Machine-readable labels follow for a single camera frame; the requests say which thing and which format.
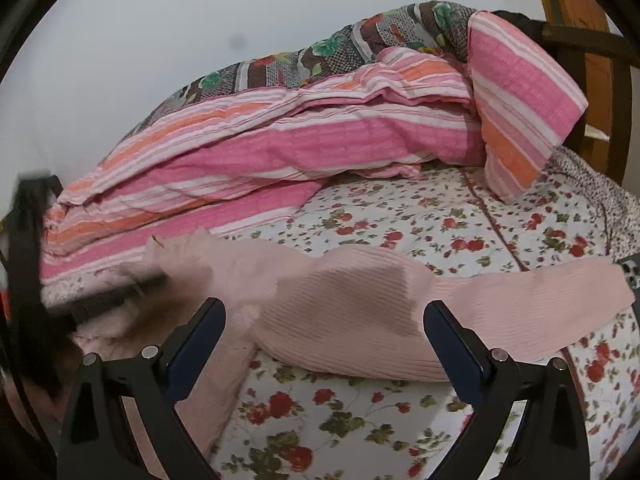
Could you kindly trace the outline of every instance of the bedsheet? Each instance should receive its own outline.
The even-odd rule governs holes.
[[[505,206],[486,190],[482,170],[436,168],[417,181],[344,178],[292,219],[230,238],[268,238],[310,254],[375,244],[437,274],[472,276],[605,254],[604,232],[566,176],[545,173],[523,201]],[[594,479],[640,428],[639,351],[628,309],[558,353],[581,389]],[[523,408],[514,405],[482,478],[499,471]],[[211,463],[225,479],[427,478],[470,413],[448,384],[312,373],[259,351]]]

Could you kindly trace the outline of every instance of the pillow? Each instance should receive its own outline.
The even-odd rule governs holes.
[[[542,47],[485,10],[468,22],[468,68],[491,190],[513,202],[529,189],[588,102]]]

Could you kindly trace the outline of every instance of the pink sweater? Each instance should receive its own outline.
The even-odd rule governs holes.
[[[190,397],[177,405],[203,452],[226,423],[257,348],[319,372],[446,381],[422,326],[431,300],[443,300],[489,348],[521,361],[555,353],[633,301],[622,271],[606,257],[441,278],[386,249],[346,245],[312,258],[266,240],[229,242],[200,231],[150,240],[147,261],[174,278],[174,293],[163,293],[163,303],[149,298],[153,309],[143,306],[143,315],[132,309],[102,318],[78,342],[105,359],[132,356],[164,341],[207,296],[220,298],[225,331]],[[134,402],[127,411],[150,471],[161,475]]]

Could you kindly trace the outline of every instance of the white wall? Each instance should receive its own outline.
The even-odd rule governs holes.
[[[0,214],[17,171],[69,183],[198,76],[421,1],[59,0],[0,85]],[[452,1],[544,17],[540,0]]]

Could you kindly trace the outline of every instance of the bedding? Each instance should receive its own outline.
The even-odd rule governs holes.
[[[47,214],[45,251],[67,255],[280,181],[432,158],[482,164],[471,108],[461,67],[399,47],[303,89],[255,89],[193,105],[122,143],[70,184]]]
[[[571,177],[552,170],[546,168],[514,205],[495,198],[479,168],[458,170],[430,163],[415,181],[343,175],[288,221],[249,228],[228,238],[269,239],[316,256],[341,244],[383,246],[414,257],[439,276],[518,272],[606,254],[609,241],[600,208],[577,192]],[[73,282],[78,290],[78,279]],[[46,288],[50,298],[68,294],[61,287],[56,293],[54,288]],[[92,348],[90,341],[79,342]],[[584,396],[593,478],[613,468],[638,431],[639,345],[636,320],[632,310],[626,309],[559,353],[574,363]],[[321,402],[326,396],[331,398]],[[214,448],[212,464],[225,479],[253,479],[260,464],[274,464],[270,456],[276,456],[280,466],[271,471],[274,474],[322,478],[340,469],[345,475],[353,471],[349,449],[367,464],[371,478],[387,474],[406,478],[409,469],[416,478],[426,478],[468,414],[469,407],[455,398],[448,385],[318,374],[275,362],[259,352]],[[484,478],[492,478],[504,461],[521,416],[519,404]],[[358,419],[354,428],[349,425],[353,418]],[[359,427],[360,418],[366,422],[363,427]],[[369,437],[374,430],[380,431]],[[289,448],[291,452],[286,442],[279,452],[271,445],[283,434],[288,435],[286,442],[297,443]],[[304,471],[296,472],[294,457],[308,453],[298,447],[312,450],[312,457],[305,459],[311,462]]]
[[[586,100],[508,22],[476,12],[469,23],[470,79],[450,60],[395,47],[353,73],[303,89],[220,96],[161,118],[62,192],[47,214],[48,259],[275,182],[347,170],[396,172],[394,165],[432,158],[481,165],[479,128],[488,182],[514,200],[569,134]],[[540,88],[516,84],[524,78]]]
[[[212,96],[257,86],[304,88],[356,70],[388,46],[450,53],[467,62],[473,12],[447,2],[401,7],[302,51],[211,73],[176,92],[124,142]],[[390,171],[389,176],[396,170],[417,176],[415,166],[367,171],[381,177],[385,174],[376,172]],[[438,276],[526,271],[595,255],[618,259],[640,249],[638,199],[569,150],[556,148],[542,174],[511,204],[489,190],[486,170],[491,168],[429,163],[417,180],[342,174],[324,189],[320,182],[286,183],[298,186],[302,208],[277,192],[266,202],[259,193],[231,202],[250,202],[248,213],[224,209],[226,203],[203,206],[55,260],[45,254],[44,299],[57,303],[116,282],[122,278],[116,264],[142,258],[150,236],[186,234],[197,226],[231,240],[271,239],[311,255],[344,244],[381,246],[416,258]],[[90,342],[79,338],[79,343],[88,348]],[[639,344],[634,314],[626,309],[559,353],[574,365],[584,399],[592,478],[611,471],[638,431]],[[317,374],[276,362],[262,351],[249,368],[236,408],[212,449],[211,463],[223,478],[360,478],[353,456],[362,459],[358,462],[367,467],[362,473],[372,479],[426,478],[470,409],[446,384]],[[504,461],[521,416],[522,406],[515,406],[486,478]]]

